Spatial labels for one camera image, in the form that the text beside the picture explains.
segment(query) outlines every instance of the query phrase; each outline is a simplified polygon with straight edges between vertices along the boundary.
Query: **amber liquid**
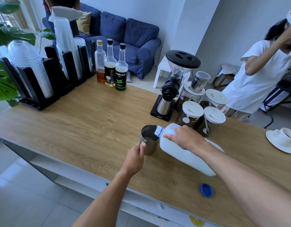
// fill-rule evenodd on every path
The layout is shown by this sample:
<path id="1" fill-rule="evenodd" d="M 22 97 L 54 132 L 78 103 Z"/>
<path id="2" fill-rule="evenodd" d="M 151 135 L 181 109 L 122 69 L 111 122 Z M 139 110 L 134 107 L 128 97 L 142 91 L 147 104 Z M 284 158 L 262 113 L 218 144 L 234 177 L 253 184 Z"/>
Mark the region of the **amber liquid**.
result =
<path id="1" fill-rule="evenodd" d="M 98 70 L 96 72 L 96 76 L 97 76 L 98 82 L 105 83 L 105 70 L 104 69 L 98 68 Z"/>

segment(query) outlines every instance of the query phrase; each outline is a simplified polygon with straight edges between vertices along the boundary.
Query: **blue sofa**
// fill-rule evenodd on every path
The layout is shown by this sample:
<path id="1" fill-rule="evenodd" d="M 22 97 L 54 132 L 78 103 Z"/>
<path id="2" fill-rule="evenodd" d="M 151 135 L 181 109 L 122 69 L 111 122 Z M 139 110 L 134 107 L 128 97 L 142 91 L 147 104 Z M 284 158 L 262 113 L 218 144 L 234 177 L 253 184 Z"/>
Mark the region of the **blue sofa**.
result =
<path id="1" fill-rule="evenodd" d="M 143 79 L 154 65 L 156 50 L 161 45 L 157 37 L 159 27 L 129 18 L 108 13 L 81 3 L 81 10 L 92 12 L 90 22 L 90 35 L 80 32 L 85 39 L 87 49 L 91 54 L 91 41 L 102 40 L 103 50 L 107 51 L 106 40 L 113 39 L 113 51 L 116 60 L 119 58 L 119 44 L 125 43 L 125 60 L 128 70 L 139 79 Z M 42 19 L 46 28 L 50 28 L 46 18 Z"/>

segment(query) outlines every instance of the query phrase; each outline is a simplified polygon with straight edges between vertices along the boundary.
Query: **milk jug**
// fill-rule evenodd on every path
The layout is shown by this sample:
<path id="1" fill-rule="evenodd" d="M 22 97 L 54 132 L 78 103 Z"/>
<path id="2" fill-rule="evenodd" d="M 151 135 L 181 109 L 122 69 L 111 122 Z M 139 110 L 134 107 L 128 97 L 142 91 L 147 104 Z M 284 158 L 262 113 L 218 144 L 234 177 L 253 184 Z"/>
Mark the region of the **milk jug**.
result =
<path id="1" fill-rule="evenodd" d="M 176 136 L 174 129 L 178 127 L 181 127 L 181 126 L 175 123 L 171 123 L 166 128 L 163 128 L 162 126 L 157 127 L 155 131 L 155 135 L 160 137 L 160 148 L 166 153 L 168 153 L 169 155 L 173 156 L 174 158 L 177 158 L 179 161 L 195 168 L 196 170 L 199 170 L 200 172 L 208 176 L 215 176 L 216 174 L 214 173 L 214 171 L 212 171 L 212 169 L 200 157 L 194 155 L 192 152 L 188 150 L 184 150 L 180 148 L 176 143 L 163 137 L 163 134 L 171 134 L 171 135 Z M 217 144 L 207 139 L 205 140 L 213 144 L 219 150 L 223 151 L 221 147 L 219 147 Z"/>

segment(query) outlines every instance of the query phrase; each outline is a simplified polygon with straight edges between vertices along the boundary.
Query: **glass bottle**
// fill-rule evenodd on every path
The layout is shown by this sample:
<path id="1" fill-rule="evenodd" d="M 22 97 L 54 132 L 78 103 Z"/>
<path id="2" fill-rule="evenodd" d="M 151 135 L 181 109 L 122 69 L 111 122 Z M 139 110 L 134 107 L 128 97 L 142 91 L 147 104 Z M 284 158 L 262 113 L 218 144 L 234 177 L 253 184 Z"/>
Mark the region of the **glass bottle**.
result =
<path id="1" fill-rule="evenodd" d="M 97 81 L 105 83 L 105 51 L 102 48 L 102 40 L 97 40 L 97 50 L 95 52 L 95 64 Z"/>
<path id="2" fill-rule="evenodd" d="M 118 91 L 124 91 L 126 89 L 126 78 L 128 72 L 128 64 L 125 62 L 125 44 L 119 45 L 119 60 L 116 63 L 116 75 L 115 75 L 115 87 Z"/>
<path id="3" fill-rule="evenodd" d="M 115 67 L 117 60 L 113 54 L 113 40 L 107 39 L 107 57 L 105 59 L 105 84 L 109 87 L 115 86 Z"/>

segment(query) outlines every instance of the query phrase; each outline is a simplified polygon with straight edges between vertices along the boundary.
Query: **yellow pillow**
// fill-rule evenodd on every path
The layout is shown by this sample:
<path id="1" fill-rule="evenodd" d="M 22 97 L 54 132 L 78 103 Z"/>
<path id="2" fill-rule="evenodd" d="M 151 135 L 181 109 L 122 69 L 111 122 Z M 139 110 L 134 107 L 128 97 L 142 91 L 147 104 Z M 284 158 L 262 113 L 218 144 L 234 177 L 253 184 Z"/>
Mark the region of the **yellow pillow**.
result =
<path id="1" fill-rule="evenodd" d="M 92 14 L 92 12 L 90 12 L 90 13 L 83 12 L 82 17 L 76 21 L 79 32 L 90 35 L 90 16 L 91 16 L 91 14 Z"/>

